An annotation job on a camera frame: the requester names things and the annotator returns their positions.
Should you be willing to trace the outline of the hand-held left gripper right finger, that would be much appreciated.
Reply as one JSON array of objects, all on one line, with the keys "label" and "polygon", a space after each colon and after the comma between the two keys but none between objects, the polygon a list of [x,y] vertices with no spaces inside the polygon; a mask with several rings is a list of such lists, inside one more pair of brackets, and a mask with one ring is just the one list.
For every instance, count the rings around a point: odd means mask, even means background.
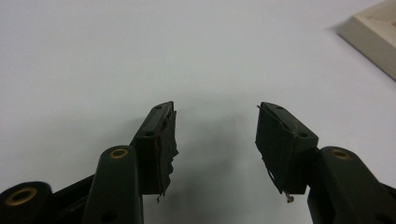
[{"label": "hand-held left gripper right finger", "polygon": [[255,144],[268,175],[291,203],[307,194],[313,224],[396,224],[396,189],[342,147],[318,137],[286,108],[262,102]]}]

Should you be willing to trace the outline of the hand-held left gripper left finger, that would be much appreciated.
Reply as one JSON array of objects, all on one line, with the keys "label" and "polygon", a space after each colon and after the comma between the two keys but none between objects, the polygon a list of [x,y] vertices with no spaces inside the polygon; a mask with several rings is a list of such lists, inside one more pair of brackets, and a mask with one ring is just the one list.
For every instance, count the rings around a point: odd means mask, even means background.
[{"label": "hand-held left gripper left finger", "polygon": [[163,196],[178,154],[172,101],[152,107],[128,146],[104,151],[82,224],[144,224],[143,197]]}]

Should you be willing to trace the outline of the wooden picture frame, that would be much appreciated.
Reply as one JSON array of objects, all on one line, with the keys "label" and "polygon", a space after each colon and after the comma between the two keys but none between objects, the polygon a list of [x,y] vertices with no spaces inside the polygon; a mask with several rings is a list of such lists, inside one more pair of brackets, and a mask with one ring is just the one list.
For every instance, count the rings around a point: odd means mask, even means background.
[{"label": "wooden picture frame", "polygon": [[396,82],[396,0],[352,15],[338,34]]}]

